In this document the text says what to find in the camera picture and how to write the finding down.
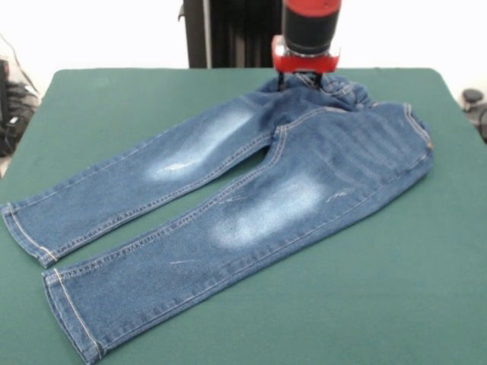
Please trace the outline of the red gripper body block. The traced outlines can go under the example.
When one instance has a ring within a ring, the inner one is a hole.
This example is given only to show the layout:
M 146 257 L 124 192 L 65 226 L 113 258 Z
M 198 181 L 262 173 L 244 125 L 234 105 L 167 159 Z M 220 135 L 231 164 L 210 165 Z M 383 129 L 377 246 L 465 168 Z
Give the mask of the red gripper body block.
M 314 56 L 297 54 L 287 47 L 282 35 L 276 35 L 272 38 L 271 48 L 273 67 L 281 73 L 331 73 L 336 70 L 340 58 L 339 49 Z

